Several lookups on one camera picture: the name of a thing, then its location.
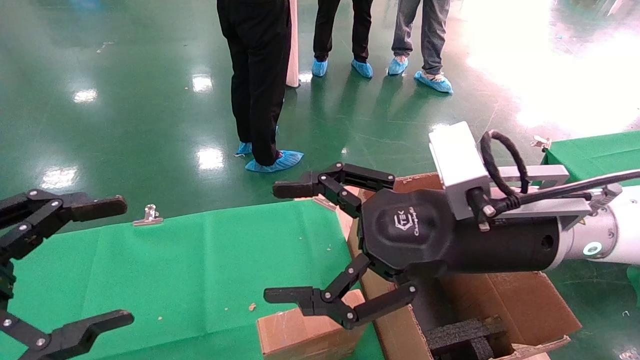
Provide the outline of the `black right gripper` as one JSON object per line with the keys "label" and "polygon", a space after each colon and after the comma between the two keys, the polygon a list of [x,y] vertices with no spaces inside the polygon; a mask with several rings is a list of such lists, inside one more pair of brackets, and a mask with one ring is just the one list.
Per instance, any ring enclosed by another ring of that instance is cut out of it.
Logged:
{"label": "black right gripper", "polygon": [[[482,231],[475,219],[455,218],[443,191],[398,193],[391,190],[395,180],[391,173],[336,162],[323,171],[307,171],[298,181],[275,182],[275,198],[322,195],[351,218],[359,218],[359,248],[364,254],[325,289],[266,288],[263,299],[295,304],[305,317],[327,316],[353,330],[409,305],[418,292],[409,282],[357,306],[347,305],[343,297],[371,264],[376,274],[392,281],[406,273],[438,277],[546,271],[557,258],[561,232],[556,218],[492,219],[489,230]],[[347,186],[377,193],[362,203]]]}

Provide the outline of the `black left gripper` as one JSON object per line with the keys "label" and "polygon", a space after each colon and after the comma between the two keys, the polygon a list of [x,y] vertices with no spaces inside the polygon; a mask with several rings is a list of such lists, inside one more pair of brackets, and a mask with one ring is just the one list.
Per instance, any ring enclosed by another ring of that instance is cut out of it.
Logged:
{"label": "black left gripper", "polygon": [[[0,203],[1,235],[0,300],[14,296],[14,265],[45,239],[68,223],[84,223],[127,212],[123,196],[93,199],[86,193],[54,194],[41,189],[5,198]],[[0,312],[1,330],[27,347],[20,360],[69,360],[89,353],[96,339],[108,331],[131,325],[135,317],[126,310],[114,310],[67,323],[45,333],[6,310]]]}

